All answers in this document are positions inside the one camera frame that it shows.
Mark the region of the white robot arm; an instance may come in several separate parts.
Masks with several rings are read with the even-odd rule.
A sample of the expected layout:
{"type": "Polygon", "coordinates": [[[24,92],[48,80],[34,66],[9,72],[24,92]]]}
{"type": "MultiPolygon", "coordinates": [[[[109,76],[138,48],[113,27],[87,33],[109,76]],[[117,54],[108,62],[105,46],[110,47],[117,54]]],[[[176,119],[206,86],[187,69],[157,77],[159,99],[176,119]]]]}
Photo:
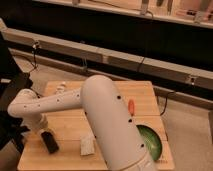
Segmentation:
{"type": "Polygon", "coordinates": [[[121,93],[106,76],[91,76],[78,89],[43,98],[23,89],[7,112],[24,119],[30,129],[39,130],[44,113],[78,108],[84,110],[110,171],[157,171],[121,93]]]}

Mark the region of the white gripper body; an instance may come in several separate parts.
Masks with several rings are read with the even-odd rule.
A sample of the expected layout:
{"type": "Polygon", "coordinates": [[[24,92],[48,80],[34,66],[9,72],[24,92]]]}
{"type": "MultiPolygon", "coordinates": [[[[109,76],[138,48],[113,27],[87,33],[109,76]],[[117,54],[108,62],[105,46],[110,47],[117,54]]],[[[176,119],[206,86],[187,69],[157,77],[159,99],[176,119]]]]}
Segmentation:
{"type": "Polygon", "coordinates": [[[35,133],[48,127],[48,121],[45,115],[37,115],[33,120],[33,131],[35,133]]]}

